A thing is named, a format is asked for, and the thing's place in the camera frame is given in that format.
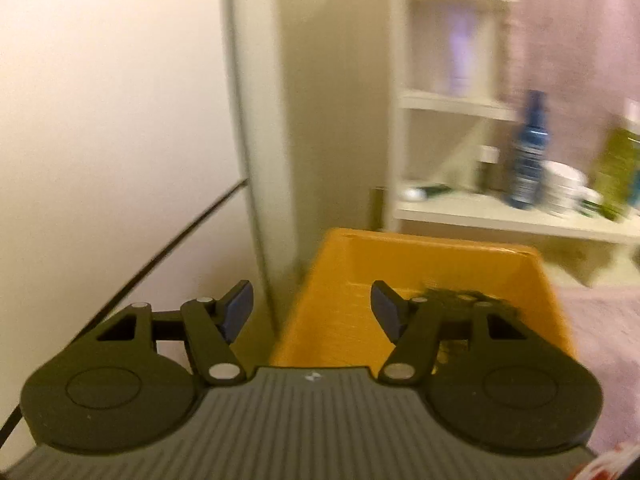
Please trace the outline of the orange plastic tray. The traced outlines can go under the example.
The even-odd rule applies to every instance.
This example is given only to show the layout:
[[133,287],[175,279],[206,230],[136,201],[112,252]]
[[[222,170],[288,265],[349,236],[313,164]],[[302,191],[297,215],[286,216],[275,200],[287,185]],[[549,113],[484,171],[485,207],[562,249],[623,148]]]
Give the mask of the orange plastic tray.
[[366,366],[378,372],[393,349],[370,307],[383,281],[401,297],[428,288],[477,290],[508,300],[525,324],[568,354],[565,316],[532,248],[334,229],[314,258],[270,363],[280,367]]

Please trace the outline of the dark green small tube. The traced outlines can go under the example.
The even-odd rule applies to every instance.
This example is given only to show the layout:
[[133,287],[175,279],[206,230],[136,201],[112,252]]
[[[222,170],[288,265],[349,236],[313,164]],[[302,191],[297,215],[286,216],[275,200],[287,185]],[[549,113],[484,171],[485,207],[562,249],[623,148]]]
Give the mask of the dark green small tube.
[[452,192],[447,185],[406,186],[400,191],[399,197],[405,202],[424,202],[436,196],[442,196]]

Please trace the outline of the white green lip balm stick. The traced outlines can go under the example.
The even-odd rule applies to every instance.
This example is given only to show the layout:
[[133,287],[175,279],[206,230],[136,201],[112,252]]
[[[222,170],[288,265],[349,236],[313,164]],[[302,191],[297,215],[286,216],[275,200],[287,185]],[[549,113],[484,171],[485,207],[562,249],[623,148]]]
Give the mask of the white green lip balm stick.
[[476,190],[485,194],[490,190],[494,172],[499,161],[499,149],[492,145],[481,145],[477,157]]

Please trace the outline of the blue spray bottle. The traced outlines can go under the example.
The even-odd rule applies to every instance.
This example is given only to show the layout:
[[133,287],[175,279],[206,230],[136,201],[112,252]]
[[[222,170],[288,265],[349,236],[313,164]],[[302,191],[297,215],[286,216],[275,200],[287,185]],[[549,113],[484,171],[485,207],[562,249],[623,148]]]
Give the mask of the blue spray bottle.
[[512,207],[528,209],[535,205],[548,141],[546,94],[530,90],[524,124],[513,144],[508,194]]

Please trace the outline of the white cream jar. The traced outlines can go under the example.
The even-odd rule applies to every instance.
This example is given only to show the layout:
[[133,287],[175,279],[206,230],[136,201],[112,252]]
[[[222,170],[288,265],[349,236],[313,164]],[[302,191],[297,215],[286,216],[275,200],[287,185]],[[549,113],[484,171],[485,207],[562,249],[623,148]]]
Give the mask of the white cream jar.
[[540,209],[554,216],[567,216],[576,207],[587,182],[586,175],[574,167],[553,160],[545,160],[541,167]]

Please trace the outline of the white corner shelf unit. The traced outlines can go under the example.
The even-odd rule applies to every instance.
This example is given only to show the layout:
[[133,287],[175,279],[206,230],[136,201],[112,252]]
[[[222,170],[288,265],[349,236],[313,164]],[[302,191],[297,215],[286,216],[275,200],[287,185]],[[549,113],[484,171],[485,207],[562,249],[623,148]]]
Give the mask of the white corner shelf unit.
[[[510,91],[513,11],[521,0],[390,0],[390,203],[386,226],[461,237],[542,237],[567,245],[567,270],[583,283],[623,252],[639,248],[639,219],[552,216],[508,205],[509,158],[525,98]],[[475,66],[467,96],[449,92],[446,14],[452,4],[476,11]],[[476,190],[481,145],[499,149],[490,190]],[[447,185],[452,192],[424,202],[399,197],[406,186]]]

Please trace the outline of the small green-label jar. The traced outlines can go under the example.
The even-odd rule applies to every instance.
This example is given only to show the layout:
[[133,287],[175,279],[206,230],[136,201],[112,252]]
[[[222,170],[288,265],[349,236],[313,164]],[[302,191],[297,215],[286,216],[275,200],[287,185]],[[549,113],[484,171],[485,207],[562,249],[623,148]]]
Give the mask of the small green-label jar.
[[600,214],[602,195],[593,188],[582,188],[580,190],[579,212],[587,217],[594,217]]

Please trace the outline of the green olive oil bottle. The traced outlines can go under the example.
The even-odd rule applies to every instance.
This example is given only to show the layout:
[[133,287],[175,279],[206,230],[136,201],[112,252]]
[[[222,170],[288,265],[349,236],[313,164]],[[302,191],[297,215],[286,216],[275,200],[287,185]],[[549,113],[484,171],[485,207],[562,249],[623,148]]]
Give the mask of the green olive oil bottle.
[[639,103],[626,98],[622,114],[612,122],[598,158],[593,188],[600,194],[600,214],[620,221],[634,188],[639,156]]

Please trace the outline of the lavender cosmetic tube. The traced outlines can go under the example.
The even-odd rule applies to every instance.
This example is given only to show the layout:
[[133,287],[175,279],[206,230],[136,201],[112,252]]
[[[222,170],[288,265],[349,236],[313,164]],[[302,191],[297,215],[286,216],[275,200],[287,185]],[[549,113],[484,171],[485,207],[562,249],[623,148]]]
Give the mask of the lavender cosmetic tube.
[[446,14],[449,50],[449,92],[467,96],[475,66],[476,11],[465,4],[452,4]]

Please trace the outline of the pink fuzzy blanket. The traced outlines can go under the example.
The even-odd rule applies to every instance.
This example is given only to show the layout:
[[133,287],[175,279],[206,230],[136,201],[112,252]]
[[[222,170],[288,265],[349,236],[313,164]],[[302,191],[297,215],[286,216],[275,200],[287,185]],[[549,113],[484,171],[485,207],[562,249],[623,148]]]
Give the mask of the pink fuzzy blanket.
[[[596,171],[608,123],[639,97],[639,0],[521,0],[511,18],[510,91],[547,93],[549,156]],[[578,353],[604,390],[590,440],[603,452],[639,437],[639,280],[563,288]]]

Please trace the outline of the white mirror frame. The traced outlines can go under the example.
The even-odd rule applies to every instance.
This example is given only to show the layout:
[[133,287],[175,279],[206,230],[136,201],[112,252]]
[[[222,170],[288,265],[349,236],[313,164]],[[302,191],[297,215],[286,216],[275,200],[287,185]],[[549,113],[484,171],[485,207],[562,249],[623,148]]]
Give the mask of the white mirror frame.
[[298,240],[277,0],[227,0],[234,94],[267,301],[281,326],[298,281]]

